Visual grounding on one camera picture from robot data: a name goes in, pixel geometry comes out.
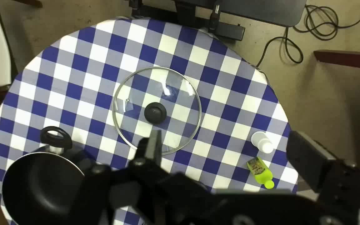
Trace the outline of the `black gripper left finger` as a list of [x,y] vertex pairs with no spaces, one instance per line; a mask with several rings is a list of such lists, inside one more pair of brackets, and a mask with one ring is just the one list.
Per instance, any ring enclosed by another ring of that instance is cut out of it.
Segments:
[[150,225],[211,225],[212,196],[186,176],[160,168],[161,133],[138,142],[135,158],[121,171],[95,166],[83,178],[83,224],[97,225],[102,213],[131,207]]

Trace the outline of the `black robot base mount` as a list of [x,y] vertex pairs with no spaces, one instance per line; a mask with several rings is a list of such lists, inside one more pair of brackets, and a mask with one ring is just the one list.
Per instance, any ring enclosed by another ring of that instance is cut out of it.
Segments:
[[143,0],[128,0],[133,18],[151,18],[196,29],[220,38],[241,42],[245,28],[220,22],[222,14],[252,19],[283,28],[295,27],[306,0],[172,0],[175,11],[147,7]]

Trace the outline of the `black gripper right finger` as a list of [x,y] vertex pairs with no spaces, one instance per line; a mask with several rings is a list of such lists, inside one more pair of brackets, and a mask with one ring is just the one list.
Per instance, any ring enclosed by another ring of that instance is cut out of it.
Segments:
[[360,217],[360,168],[340,159],[302,132],[291,131],[288,163],[317,194],[317,219],[328,225],[357,225]]

